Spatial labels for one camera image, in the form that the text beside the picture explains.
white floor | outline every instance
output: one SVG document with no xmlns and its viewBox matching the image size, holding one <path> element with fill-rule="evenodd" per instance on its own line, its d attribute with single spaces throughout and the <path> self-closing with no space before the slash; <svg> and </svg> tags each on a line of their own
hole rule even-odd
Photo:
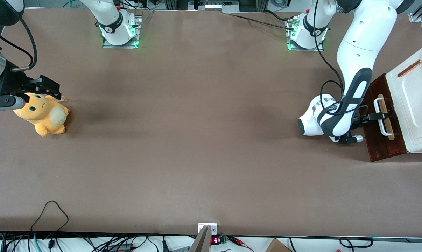
<svg viewBox="0 0 422 252">
<path fill-rule="evenodd" d="M 138 246 L 144 241 L 145 237 L 138 237 L 134 240 L 133 244 Z M 243 242 L 250 246 L 254 252 L 265 252 L 269 246 L 272 238 L 263 238 L 263 237 L 239 237 Z M 58 239 L 59 244 L 63 252 L 91 252 L 93 248 L 86 241 L 80 238 L 65 238 Z M 94 238 L 91 239 L 94 245 L 99 245 L 104 242 L 107 242 L 107 238 Z M 162 237 L 161 236 L 152 236 L 150 240 L 158 246 L 158 252 L 163 251 L 162 246 Z M 291 249 L 290 242 L 287 238 L 279 239 L 285 246 Z M 38 244 L 42 249 L 42 252 L 48 252 L 48 241 L 38 240 Z M 183 247 L 191 246 L 194 240 L 188 236 L 167 236 L 166 243 L 168 244 L 169 250 L 180 249 Z M 296 252 L 335 252 L 339 249 L 341 252 L 352 252 L 351 249 L 342 247 L 339 244 L 338 240 L 333 239 L 293 239 L 294 247 Z M 366 245 L 369 242 L 362 241 L 353 241 L 353 245 Z M 13 246 L 9 246 L 8 252 L 12 250 Z M 224 250 L 230 249 L 229 252 L 250 252 L 248 249 L 236 246 L 232 243 L 220 244 L 211 246 L 211 252 L 222 252 Z M 21 241 L 16 247 L 16 252 L 28 252 L 27 249 L 27 240 Z M 30 251 L 38 252 L 34 242 L 30 241 Z M 59 248 L 54 247 L 52 252 L 59 252 Z M 145 242 L 144 245 L 139 247 L 136 252 L 157 252 L 155 246 L 149 242 Z M 355 252 L 422 252 L 421 243 L 405 243 L 405 242 L 374 242 L 373 246 L 369 248 L 356 248 Z"/>
</svg>

table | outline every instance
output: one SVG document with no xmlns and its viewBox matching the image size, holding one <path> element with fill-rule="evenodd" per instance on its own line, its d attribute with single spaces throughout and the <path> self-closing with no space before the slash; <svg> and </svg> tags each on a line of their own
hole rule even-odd
<svg viewBox="0 0 422 252">
<path fill-rule="evenodd" d="M 335 76 L 318 53 L 287 51 L 283 30 L 160 11 L 140 48 L 112 50 L 86 9 L 24 19 L 38 47 L 28 75 L 59 82 L 72 115 L 66 134 L 44 139 L 0 113 L 0 230 L 29 230 L 56 200 L 70 216 L 63 231 L 195 233 L 217 222 L 229 235 L 422 237 L 422 163 L 369 163 L 364 143 L 300 134 L 297 118 Z M 351 20 L 331 21 L 332 64 Z M 3 35 L 31 49 L 20 24 Z M 421 47 L 421 25 L 398 16 L 374 78 Z M 63 222 L 52 205 L 35 229 Z"/>
</svg>

metal plate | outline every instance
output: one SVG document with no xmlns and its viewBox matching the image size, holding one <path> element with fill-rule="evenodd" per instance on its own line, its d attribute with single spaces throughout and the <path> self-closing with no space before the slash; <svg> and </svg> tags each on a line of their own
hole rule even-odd
<svg viewBox="0 0 422 252">
<path fill-rule="evenodd" d="M 291 25 L 289 22 L 284 22 L 286 27 L 292 27 L 295 29 L 295 27 L 293 25 Z M 318 51 L 317 48 L 312 48 L 312 49 L 307 49 L 307 48 L 302 48 L 301 46 L 299 46 L 295 41 L 291 40 L 291 34 L 294 33 L 295 30 L 286 30 L 286 38 L 287 38 L 287 50 L 288 51 Z M 324 41 L 324 37 L 322 39 L 322 42 L 320 43 L 320 45 L 318 45 L 318 48 L 320 49 L 320 51 L 323 51 L 323 41 Z"/>
<path fill-rule="evenodd" d="M 142 22 L 142 16 L 140 15 L 135 15 L 135 19 L 134 21 L 130 23 L 130 25 L 136 25 L 135 28 L 129 26 L 128 30 L 130 32 L 134 32 L 136 35 L 131 38 L 127 43 L 125 43 L 124 45 L 112 45 L 110 44 L 107 40 L 105 40 L 102 42 L 102 48 L 113 48 L 113 49 L 136 49 L 138 48 L 139 45 L 139 35 L 141 33 L 141 22 Z"/>
<path fill-rule="evenodd" d="M 212 234 L 217 234 L 217 223 L 199 223 L 197 228 L 197 233 L 200 233 L 204 225 L 210 225 L 212 228 Z"/>
</svg>

yellow plush toy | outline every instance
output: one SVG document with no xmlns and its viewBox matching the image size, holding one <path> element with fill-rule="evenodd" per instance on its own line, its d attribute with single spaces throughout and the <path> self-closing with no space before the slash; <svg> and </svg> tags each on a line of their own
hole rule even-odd
<svg viewBox="0 0 422 252">
<path fill-rule="evenodd" d="M 19 110 L 14 110 L 17 116 L 35 125 L 35 131 L 43 137 L 48 133 L 63 134 L 66 129 L 63 123 L 70 110 L 55 101 L 52 96 L 26 93 L 29 102 Z"/>
</svg>

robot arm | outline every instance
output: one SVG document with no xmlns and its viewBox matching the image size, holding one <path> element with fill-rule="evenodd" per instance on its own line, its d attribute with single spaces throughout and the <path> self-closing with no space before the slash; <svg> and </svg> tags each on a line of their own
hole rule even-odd
<svg viewBox="0 0 422 252">
<path fill-rule="evenodd" d="M 136 36 L 134 14 L 125 10 L 118 11 L 113 0 L 81 0 L 81 2 L 92 11 L 102 35 L 110 44 L 123 45 Z M 23 0 L 0 0 L 0 25 L 16 24 L 22 20 L 23 12 Z M 32 66 L 19 68 L 0 53 L 0 111 L 24 107 L 25 102 L 29 102 L 26 92 L 47 94 L 61 99 L 58 83 L 43 75 L 37 79 L 26 76 L 24 71 Z"/>
<path fill-rule="evenodd" d="M 23 11 L 23 0 L 0 0 L 0 25 L 9 26 L 21 21 L 27 28 L 22 19 Z M 0 110 L 15 110 L 24 107 L 25 102 L 29 102 L 26 92 L 61 98 L 58 83 L 43 75 L 37 79 L 26 76 L 24 71 L 31 69 L 36 61 L 37 54 L 35 53 L 29 66 L 17 67 L 0 53 Z"/>
<path fill-rule="evenodd" d="M 344 78 L 344 92 L 340 102 L 329 94 L 315 97 L 298 120 L 304 135 L 328 135 L 334 142 L 345 136 L 352 126 L 355 110 L 363 101 L 368 89 L 376 57 L 395 24 L 398 3 L 388 0 L 361 0 L 354 10 L 354 19 L 337 52 L 337 63 Z M 324 0 L 324 5 L 334 2 Z M 319 9 L 318 0 L 316 19 Z M 350 142 L 361 142 L 361 136 L 348 136 Z"/>
<path fill-rule="evenodd" d="M 80 0 L 98 21 L 103 37 L 112 45 L 124 45 L 136 36 L 135 14 L 116 9 L 113 0 Z"/>
</svg>

